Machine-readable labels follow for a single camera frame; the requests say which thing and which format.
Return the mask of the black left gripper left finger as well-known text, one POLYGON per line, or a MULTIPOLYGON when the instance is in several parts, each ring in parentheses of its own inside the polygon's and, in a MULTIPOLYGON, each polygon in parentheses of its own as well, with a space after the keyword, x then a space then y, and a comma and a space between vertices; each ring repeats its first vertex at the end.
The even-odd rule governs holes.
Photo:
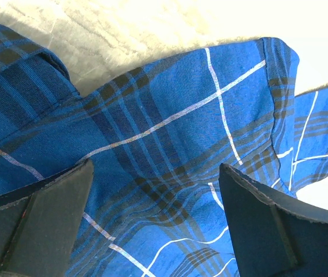
POLYGON ((94 176, 86 160, 0 195, 0 276, 64 276, 94 176))

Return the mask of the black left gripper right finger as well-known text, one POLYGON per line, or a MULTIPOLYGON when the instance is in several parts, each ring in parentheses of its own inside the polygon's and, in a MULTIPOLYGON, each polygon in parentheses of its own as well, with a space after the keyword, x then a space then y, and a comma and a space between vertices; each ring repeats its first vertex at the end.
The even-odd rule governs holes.
POLYGON ((328 276, 328 210, 228 164, 219 187, 241 276, 328 276))

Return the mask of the blue plaid long sleeve shirt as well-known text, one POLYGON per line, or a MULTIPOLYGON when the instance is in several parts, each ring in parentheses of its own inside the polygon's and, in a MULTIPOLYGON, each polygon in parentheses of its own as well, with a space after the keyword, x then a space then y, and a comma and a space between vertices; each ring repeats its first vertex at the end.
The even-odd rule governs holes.
POLYGON ((241 276, 220 165, 295 199, 328 177, 328 87, 296 95, 298 64, 260 38, 82 96, 54 53, 0 24, 0 195, 91 160, 64 276, 241 276))

